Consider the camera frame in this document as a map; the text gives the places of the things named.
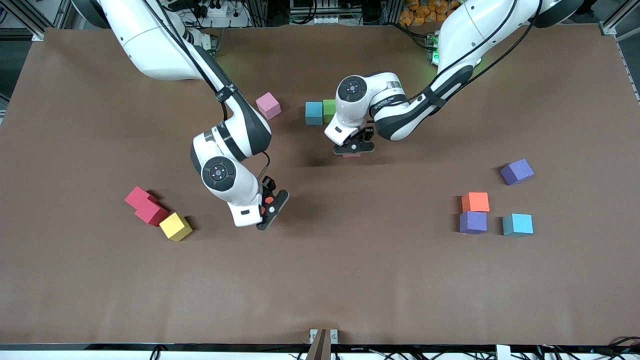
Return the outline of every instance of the brown table surface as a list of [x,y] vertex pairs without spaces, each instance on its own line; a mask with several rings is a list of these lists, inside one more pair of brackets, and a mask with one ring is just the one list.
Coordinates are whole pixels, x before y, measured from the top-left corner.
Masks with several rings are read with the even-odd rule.
[[[488,53],[487,66],[515,36]],[[109,31],[48,31],[0,127],[0,342],[604,344],[638,334],[640,106],[613,37],[535,29],[402,142],[332,155],[305,101],[390,70],[435,71],[393,28],[230,30],[218,61],[271,120],[268,175],[292,197],[273,227],[233,226],[189,160],[220,121],[201,81],[139,73]],[[536,172],[506,186],[497,171]],[[246,162],[256,173],[262,156]],[[167,240],[134,186],[189,216]],[[490,194],[489,234],[456,232],[460,196]],[[530,238],[500,219],[533,215]]]

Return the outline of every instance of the orange cube in gripper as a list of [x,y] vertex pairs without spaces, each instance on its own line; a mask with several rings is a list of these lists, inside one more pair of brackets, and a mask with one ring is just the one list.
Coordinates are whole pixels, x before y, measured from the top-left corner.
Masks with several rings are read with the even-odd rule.
[[468,193],[462,197],[462,212],[489,212],[489,195],[487,193]]

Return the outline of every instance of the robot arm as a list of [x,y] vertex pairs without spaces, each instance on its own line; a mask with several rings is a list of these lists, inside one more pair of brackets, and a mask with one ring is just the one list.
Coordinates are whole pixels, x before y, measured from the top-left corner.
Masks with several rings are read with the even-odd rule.
[[[227,202],[236,226],[256,224],[265,230],[289,193],[281,190],[274,195],[273,180],[265,177],[259,182],[241,162],[269,146],[267,122],[214,58],[189,42],[192,37],[178,15],[165,14],[156,0],[101,0],[100,5],[124,51],[143,74],[160,80],[203,79],[216,91],[218,101],[231,109],[229,119],[193,139],[191,161],[207,189]],[[167,19],[172,29],[166,27]],[[176,37],[169,32],[174,29]]]
[[525,21],[551,26],[569,17],[579,0],[469,0],[442,24],[438,39],[438,74],[413,102],[408,102],[397,76],[383,72],[349,76],[336,91],[336,114],[325,135],[336,154],[373,150],[372,128],[391,141],[406,138],[428,116],[436,113],[469,79],[477,61]]

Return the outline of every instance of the cable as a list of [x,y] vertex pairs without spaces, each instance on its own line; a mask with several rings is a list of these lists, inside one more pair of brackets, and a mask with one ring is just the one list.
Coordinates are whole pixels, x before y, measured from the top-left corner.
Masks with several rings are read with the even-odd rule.
[[193,8],[189,8],[189,10],[191,10],[191,13],[193,14],[193,17],[196,18],[196,23],[198,23],[198,26],[200,27],[199,29],[204,29],[202,27],[202,24],[200,23],[200,19],[198,19],[198,17],[196,16],[196,12],[193,11]]
[[269,157],[269,154],[267,154],[266,151],[263,151],[262,153],[267,157],[267,164],[262,168],[262,171],[260,171],[258,180],[262,179],[262,176],[267,172],[267,169],[269,168],[269,164],[271,164],[271,158]]
[[[294,24],[298,24],[298,25],[307,24],[310,21],[312,21],[314,19],[314,17],[316,17],[317,10],[318,10],[318,3],[317,3],[317,0],[314,0],[313,4],[309,5],[309,14],[307,15],[307,17],[304,20],[302,20],[300,22],[295,21],[295,20],[291,20],[291,22],[293,22]],[[291,19],[291,10],[289,10],[289,14],[290,14],[289,15],[289,19]]]
[[[467,56],[471,55],[476,49],[480,49],[483,45],[485,45],[493,36],[495,36],[495,34],[498,33],[498,31],[500,31],[502,29],[502,27],[507,23],[507,21],[509,20],[509,18],[511,17],[511,14],[513,13],[513,10],[516,7],[516,4],[518,3],[518,0],[513,0],[513,3],[511,4],[511,8],[509,9],[509,13],[507,14],[507,16],[504,17],[504,20],[502,20],[502,22],[500,23],[500,25],[498,25],[497,28],[495,28],[495,30],[493,30],[493,33],[491,33],[491,35],[489,35],[486,39],[484,39],[482,42],[480,42],[480,44],[478,44],[476,47],[474,47],[473,49],[471,49],[469,52],[467,52],[466,54],[464,54],[463,56],[460,56],[456,61],[454,61],[453,63],[451,63],[449,66],[447,66],[444,70],[440,71],[435,78],[433,78],[433,80],[431,81],[431,84],[433,84],[442,74],[444,74],[445,72],[447,72],[449,69],[451,69],[452,67],[456,66],[459,62],[461,62],[462,60],[464,60],[464,58],[466,58]],[[536,16],[538,16],[538,12],[540,10],[540,7],[542,6],[542,0],[540,0],[539,5],[538,5],[538,11],[536,11]],[[451,94],[449,96],[449,98],[451,98],[455,93],[457,93],[458,91],[460,91],[464,86],[466,85],[462,85],[457,91],[455,91],[453,94]],[[402,100],[402,101],[396,101],[396,102],[392,102],[390,104],[388,104],[387,106],[395,106],[395,105],[400,105],[400,104],[404,104],[405,102],[409,102],[413,99],[415,99],[416,97],[419,97],[422,95],[423,91],[417,93],[416,95],[408,98],[407,100]]]
[[169,350],[166,348],[166,346],[162,345],[162,344],[158,344],[156,346],[154,346],[154,349],[151,351],[151,356],[149,357],[149,360],[158,360],[160,359],[160,351],[162,350]]
[[238,0],[236,0],[236,6],[231,5],[231,0],[227,1],[227,3],[229,4],[229,6],[231,6],[234,10],[240,10],[241,7],[238,6]]
[[[160,19],[160,17],[158,16],[158,14],[156,14],[156,12],[154,11],[154,9],[151,7],[151,5],[147,2],[147,0],[142,0],[143,3],[145,3],[145,6],[147,7],[147,9],[151,12],[151,14],[156,18],[156,20],[160,23],[160,25],[162,25],[162,27],[164,28],[164,30],[167,32],[167,34],[169,34],[169,37],[171,37],[173,39],[173,41],[175,41],[175,43],[178,45],[178,47],[180,47],[184,53],[187,55],[187,57],[191,60],[191,62],[193,63],[193,66],[195,66],[196,70],[198,70],[198,72],[200,73],[200,75],[202,76],[202,79],[207,83],[207,85],[209,85],[209,87],[211,88],[211,90],[213,90],[214,92],[218,92],[218,89],[216,89],[216,87],[213,85],[213,83],[211,82],[211,80],[209,79],[209,77],[207,76],[207,74],[204,72],[204,70],[202,70],[200,64],[198,64],[198,62],[193,58],[193,56],[191,55],[191,53],[189,52],[189,49],[187,48],[187,45],[184,44],[184,42],[182,41],[182,38],[180,37],[180,35],[178,34],[178,31],[175,29],[175,26],[173,25],[173,23],[171,22],[171,20],[169,19],[169,15],[167,15],[167,13],[164,11],[160,0],[156,0],[157,5],[160,7],[160,11],[162,11],[162,13],[164,14],[164,18],[166,19],[167,23],[169,24],[169,26],[171,26],[171,29],[173,30],[170,31],[166,24],[164,23],[164,21],[162,21]],[[227,106],[225,105],[224,102],[220,102],[220,106],[222,106],[222,114],[224,116],[224,120],[226,121],[228,119],[228,113],[227,113]]]
[[467,81],[466,83],[462,84],[462,86],[460,86],[456,91],[453,92],[453,94],[451,94],[449,97],[451,98],[453,95],[456,95],[460,90],[464,89],[467,85],[471,84],[472,82],[474,82],[477,78],[479,78],[480,76],[482,76],[485,72],[489,71],[489,69],[491,69],[495,64],[497,64],[498,62],[500,62],[502,59],[504,59],[511,51],[513,51],[513,49],[516,48],[516,46],[518,46],[520,44],[520,42],[522,40],[524,40],[524,38],[527,36],[527,34],[530,32],[531,28],[533,28],[533,23],[536,22],[536,19],[538,18],[538,15],[540,14],[540,9],[542,9],[542,0],[540,0],[538,2],[538,8],[536,9],[536,14],[533,16],[533,18],[529,21],[529,26],[527,26],[527,29],[524,31],[524,33],[520,36],[520,38],[509,48],[509,50],[507,50],[504,54],[502,54],[499,58],[497,58],[493,63],[491,63],[491,65],[487,66],[486,69],[482,70],[480,73],[478,73],[478,75],[474,76],[471,80]]
[[437,47],[431,47],[431,46],[425,46],[422,45],[418,42],[418,40],[414,37],[413,33],[411,31],[409,31],[409,27],[407,26],[407,31],[409,33],[409,36],[411,37],[411,40],[413,40],[413,42],[415,42],[416,45],[418,45],[419,47],[425,49],[425,50],[431,50],[431,51],[436,51],[438,50]]
[[560,350],[560,351],[564,352],[565,354],[569,355],[570,357],[573,358],[573,360],[580,360],[580,358],[575,356],[573,353],[571,353],[569,351],[566,351],[566,350],[563,350],[561,347],[559,347],[557,345],[554,345],[554,348],[557,348],[558,350]]
[[241,1],[241,2],[242,2],[242,6],[244,8],[244,12],[247,14],[247,17],[249,17],[249,16],[251,17],[251,21],[253,22],[253,27],[254,28],[257,28],[257,26],[255,25],[256,23],[258,23],[258,24],[260,24],[260,26],[262,26],[262,23],[259,22],[259,21],[256,21],[255,19],[260,19],[260,20],[262,20],[264,22],[267,21],[266,19],[263,19],[262,17],[260,17],[258,15],[254,15],[253,12],[249,11],[249,9],[246,7],[244,1]]
[[627,336],[626,338],[622,338],[614,343],[609,344],[609,347],[616,347],[622,343],[626,343],[629,340],[640,340],[640,336]]
[[388,25],[392,25],[394,27],[396,27],[396,29],[402,31],[403,33],[407,34],[407,35],[413,35],[417,38],[427,38],[428,36],[425,34],[418,34],[418,33],[414,33],[412,31],[410,31],[409,29],[405,29],[402,26],[400,26],[400,24],[396,23],[396,22],[384,22],[383,24],[380,24],[381,26],[388,26]]

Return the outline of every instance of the cyan cube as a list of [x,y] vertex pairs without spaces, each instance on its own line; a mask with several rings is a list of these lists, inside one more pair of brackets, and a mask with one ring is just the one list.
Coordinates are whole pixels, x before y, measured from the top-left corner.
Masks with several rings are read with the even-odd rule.
[[307,101],[305,105],[305,120],[307,121],[307,125],[322,126],[322,119],[322,102]]
[[519,184],[533,176],[533,170],[525,159],[520,159],[514,163],[510,163],[500,170],[500,173],[507,182],[507,185]]
[[504,236],[524,237],[533,235],[533,218],[528,214],[511,214],[502,219]]
[[465,211],[460,215],[460,232],[465,234],[482,234],[486,232],[486,213]]

